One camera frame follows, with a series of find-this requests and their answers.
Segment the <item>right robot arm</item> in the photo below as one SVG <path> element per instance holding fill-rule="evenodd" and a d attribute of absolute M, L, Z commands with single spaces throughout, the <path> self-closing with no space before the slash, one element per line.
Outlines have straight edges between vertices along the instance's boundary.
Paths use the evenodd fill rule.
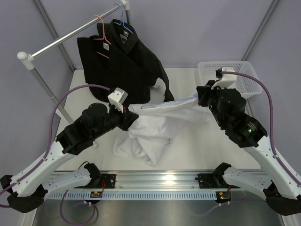
<path fill-rule="evenodd" d="M 267 177 L 255 176 L 223 162 L 212 172 L 214 184 L 247 190 L 280 215 L 300 213 L 301 186 L 292 178 L 295 172 L 272 147 L 266 129 L 245 113 L 246 99 L 236 89 L 215 88 L 214 84 L 215 81 L 209 81 L 196 88 L 198 105 L 208 107 L 229 140 L 249 153 L 267 173 Z"/>

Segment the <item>light blue wire hanger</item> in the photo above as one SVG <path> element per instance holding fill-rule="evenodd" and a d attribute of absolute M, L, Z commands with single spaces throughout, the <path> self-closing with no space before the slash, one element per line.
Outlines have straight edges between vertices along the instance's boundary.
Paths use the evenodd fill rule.
<path fill-rule="evenodd" d="M 142 105 L 141 109 L 152 109 L 152 108 L 162 108 L 162 107 L 168 107 L 170 106 L 169 102 L 164 102 L 160 104 L 146 104 Z"/>

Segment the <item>white dress shirt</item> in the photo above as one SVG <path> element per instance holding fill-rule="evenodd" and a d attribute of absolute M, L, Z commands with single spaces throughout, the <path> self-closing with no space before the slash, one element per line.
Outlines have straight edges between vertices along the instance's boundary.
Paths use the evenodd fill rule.
<path fill-rule="evenodd" d="M 113 146 L 114 155 L 144 158 L 145 164 L 157 166 L 164 150 L 185 123 L 201 123 L 212 116 L 209 110 L 198 105 L 197 94 L 169 101 L 169 104 L 168 107 L 152 109 L 141 109 L 146 104 L 131 104 L 129 110 L 139 118 L 128 131 L 118 133 Z"/>

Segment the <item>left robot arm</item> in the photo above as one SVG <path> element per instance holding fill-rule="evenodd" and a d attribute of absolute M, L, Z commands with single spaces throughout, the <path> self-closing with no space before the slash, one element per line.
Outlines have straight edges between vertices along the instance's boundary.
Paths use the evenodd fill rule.
<path fill-rule="evenodd" d="M 59 133 L 48 153 L 42 154 L 19 174 L 4 175 L 0 179 L 3 190 L 10 194 L 7 207 L 27 213 L 54 194 L 77 187 L 99 186 L 102 176 L 93 163 L 60 176 L 53 177 L 52 173 L 91 147 L 100 136 L 116 127 L 128 130 L 138 117 L 127 107 L 120 112 L 114 106 L 107 108 L 104 104 L 91 104 L 73 124 Z"/>

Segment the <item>pink wire hanger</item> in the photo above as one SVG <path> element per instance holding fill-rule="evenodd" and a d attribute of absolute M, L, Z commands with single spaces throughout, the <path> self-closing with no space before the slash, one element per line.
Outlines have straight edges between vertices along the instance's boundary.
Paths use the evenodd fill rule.
<path fill-rule="evenodd" d="M 102 40 L 103 41 L 103 48 L 107 51 L 110 51 L 111 43 L 106 38 L 103 19 L 99 15 L 94 15 L 94 17 L 97 17 L 102 22 L 102 37 L 101 38 L 96 38 L 96 39 L 93 39 L 93 40 Z M 103 54 L 102 52 L 99 52 L 95 48 L 93 49 L 93 51 L 95 51 L 97 54 L 99 54 L 99 55 L 101 55 L 101 56 L 103 56 L 107 59 L 110 59 L 109 56 L 106 56 L 105 54 Z"/>

